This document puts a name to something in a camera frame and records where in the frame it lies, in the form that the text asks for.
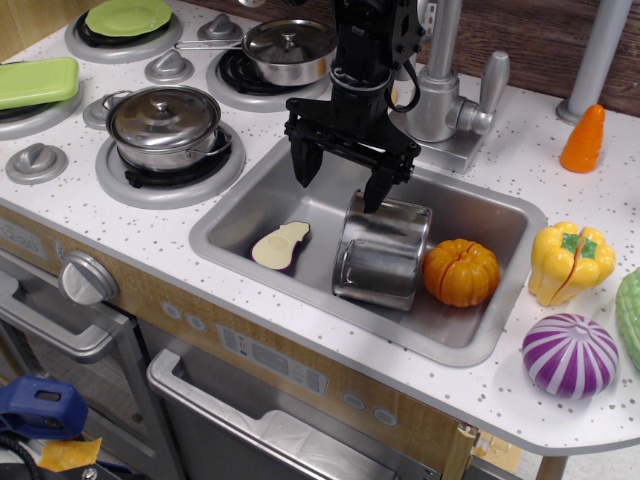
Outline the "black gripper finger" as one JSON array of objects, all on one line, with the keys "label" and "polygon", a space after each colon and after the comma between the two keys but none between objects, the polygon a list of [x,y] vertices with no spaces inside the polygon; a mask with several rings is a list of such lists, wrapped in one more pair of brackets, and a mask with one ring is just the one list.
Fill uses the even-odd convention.
[{"label": "black gripper finger", "polygon": [[322,165],[322,149],[299,130],[291,134],[290,143],[295,178],[306,188]]},{"label": "black gripper finger", "polygon": [[366,214],[378,211],[394,185],[403,180],[401,163],[395,158],[384,158],[371,171],[363,199]]}]

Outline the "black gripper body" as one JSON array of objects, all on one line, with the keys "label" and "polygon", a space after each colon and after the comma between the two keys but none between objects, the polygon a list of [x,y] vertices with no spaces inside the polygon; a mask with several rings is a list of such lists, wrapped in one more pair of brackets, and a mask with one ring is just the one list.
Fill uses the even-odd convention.
[{"label": "black gripper body", "polygon": [[289,141],[291,134],[299,130],[322,149],[322,158],[330,152],[371,171],[384,158],[395,158],[402,165],[401,182],[408,181],[420,148],[394,126],[389,114],[415,108],[421,99],[419,90],[414,90],[408,104],[397,105],[393,73],[375,86],[356,84],[335,71],[330,78],[330,100],[292,97],[286,101],[289,119],[285,134]]}]

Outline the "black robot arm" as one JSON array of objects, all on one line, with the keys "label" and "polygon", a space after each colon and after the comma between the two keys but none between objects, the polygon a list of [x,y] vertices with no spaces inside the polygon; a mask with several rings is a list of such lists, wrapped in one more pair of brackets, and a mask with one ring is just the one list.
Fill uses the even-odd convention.
[{"label": "black robot arm", "polygon": [[327,101],[290,98],[285,133],[296,180],[308,186],[326,152],[370,169],[364,210],[376,212],[392,186],[411,178],[418,144],[402,133],[389,113],[416,107],[392,100],[397,73],[416,75],[411,57],[425,33],[414,1],[337,1],[333,6],[337,47]]}]

